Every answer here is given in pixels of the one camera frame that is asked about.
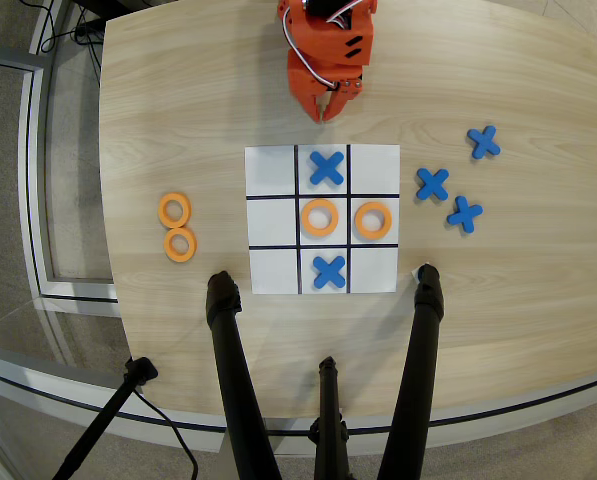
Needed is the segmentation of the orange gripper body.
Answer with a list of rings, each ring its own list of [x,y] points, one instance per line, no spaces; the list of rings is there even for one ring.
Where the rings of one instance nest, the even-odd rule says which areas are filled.
[[[297,99],[301,90],[324,91],[363,89],[363,67],[367,49],[361,47],[317,47],[310,51],[291,49],[288,54],[288,80]]]

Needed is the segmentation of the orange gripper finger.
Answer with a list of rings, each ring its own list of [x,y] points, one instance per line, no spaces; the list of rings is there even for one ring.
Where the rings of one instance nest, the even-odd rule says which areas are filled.
[[[301,90],[297,93],[297,100],[303,107],[308,116],[315,122],[322,122],[321,107],[319,105],[320,98],[325,94],[324,91],[306,91]]]
[[[331,94],[329,103],[327,104],[324,110],[324,121],[329,122],[333,120],[337,115],[339,115],[342,112],[345,105],[350,100],[355,99],[360,93],[360,90],[354,89],[339,89],[334,91]]]

